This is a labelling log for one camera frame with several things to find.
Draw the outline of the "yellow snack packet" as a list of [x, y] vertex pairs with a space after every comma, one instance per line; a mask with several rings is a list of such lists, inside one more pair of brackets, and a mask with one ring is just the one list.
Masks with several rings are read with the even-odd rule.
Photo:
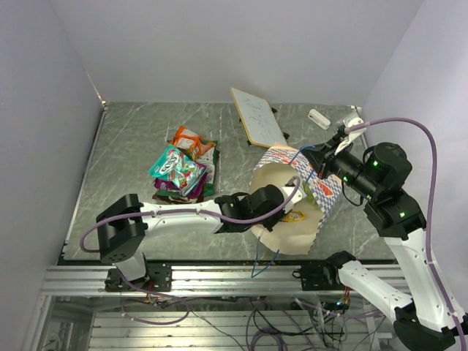
[[304, 214], [301, 211], [290, 211], [282, 218], [282, 222], [293, 223], [301, 222], [305, 219]]

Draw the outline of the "blue checkered paper bag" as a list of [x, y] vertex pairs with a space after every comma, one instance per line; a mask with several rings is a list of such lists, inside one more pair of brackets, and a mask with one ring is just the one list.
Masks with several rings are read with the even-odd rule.
[[299, 150], [281, 145], [270, 147], [261, 157], [254, 168], [249, 192], [274, 185], [288, 197], [295, 187], [287, 182], [294, 176], [300, 179], [299, 188], [286, 205], [285, 216], [272, 230], [261, 224], [251, 228], [257, 238], [254, 265], [258, 264], [261, 244], [274, 253], [269, 266], [280, 254], [307, 254], [339, 199], [342, 182], [338, 177], [320, 179]]

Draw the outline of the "green snack packet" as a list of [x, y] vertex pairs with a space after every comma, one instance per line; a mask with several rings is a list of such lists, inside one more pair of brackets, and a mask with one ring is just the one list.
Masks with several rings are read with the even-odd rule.
[[203, 197], [211, 196], [214, 194], [214, 181], [216, 175], [216, 164], [219, 158], [219, 150], [217, 149], [218, 141], [213, 141], [214, 146], [201, 155], [197, 162], [204, 165], [206, 168], [206, 178], [203, 184], [201, 195]]

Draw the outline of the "orange snack packet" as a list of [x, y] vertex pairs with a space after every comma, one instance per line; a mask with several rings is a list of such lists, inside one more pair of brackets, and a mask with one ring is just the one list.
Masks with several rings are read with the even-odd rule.
[[216, 146], [213, 140], [205, 139], [202, 135], [180, 126], [176, 131], [170, 145], [184, 151], [192, 160], [196, 161], [202, 155]]

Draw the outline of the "teal Fox's candy bag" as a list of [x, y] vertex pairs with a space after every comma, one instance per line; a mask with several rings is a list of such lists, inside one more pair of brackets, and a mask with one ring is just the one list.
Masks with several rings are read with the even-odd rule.
[[148, 174], [171, 182], [183, 196], [188, 195], [205, 175], [206, 167], [191, 160], [179, 148], [168, 144]]

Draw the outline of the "brown Kettle chips bag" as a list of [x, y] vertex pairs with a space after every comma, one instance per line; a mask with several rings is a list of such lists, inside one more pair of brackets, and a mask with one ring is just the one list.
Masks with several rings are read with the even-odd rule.
[[204, 198], [190, 199], [187, 197], [176, 197], [174, 195], [154, 195], [151, 198], [151, 204], [157, 211], [194, 211], [201, 206]]

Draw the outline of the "purple candy bag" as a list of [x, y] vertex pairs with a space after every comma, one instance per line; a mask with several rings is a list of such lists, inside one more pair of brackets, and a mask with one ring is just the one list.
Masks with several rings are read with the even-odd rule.
[[198, 183], [193, 187], [188, 194], [183, 194], [182, 191], [171, 181], [163, 181], [161, 179], [154, 179], [154, 187], [156, 193], [163, 197], [182, 197], [188, 199], [197, 199], [199, 197], [210, 196], [214, 193], [212, 184]]

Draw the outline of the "small olive green packet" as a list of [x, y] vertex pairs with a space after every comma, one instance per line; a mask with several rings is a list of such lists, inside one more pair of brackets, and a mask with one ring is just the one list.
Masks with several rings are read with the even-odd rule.
[[312, 205], [315, 209], [318, 211], [321, 210], [320, 204], [317, 202], [315, 199], [315, 196], [313, 195], [312, 190], [310, 189], [308, 183], [306, 181], [302, 181], [302, 189], [306, 195], [306, 201]]

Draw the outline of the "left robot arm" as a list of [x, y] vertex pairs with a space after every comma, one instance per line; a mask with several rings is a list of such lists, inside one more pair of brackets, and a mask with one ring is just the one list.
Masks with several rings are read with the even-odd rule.
[[186, 205], [143, 203], [136, 194], [124, 195], [96, 217], [99, 258], [122, 273], [130, 289], [141, 290], [151, 276], [142, 242], [166, 234], [243, 233], [255, 225], [272, 231], [302, 199], [292, 184]]

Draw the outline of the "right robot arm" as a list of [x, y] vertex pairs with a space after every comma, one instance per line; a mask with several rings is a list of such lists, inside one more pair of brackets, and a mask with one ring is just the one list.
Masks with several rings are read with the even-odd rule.
[[384, 239], [404, 274], [404, 294], [370, 273], [349, 252], [327, 260], [323, 283], [351, 288], [377, 307], [393, 324], [408, 350], [447, 350], [457, 341], [465, 349], [467, 313], [456, 303], [426, 244], [429, 223], [403, 185], [412, 171], [405, 151], [394, 143], [370, 147], [362, 159], [329, 141], [300, 151], [322, 180], [334, 175], [365, 202], [367, 219]]

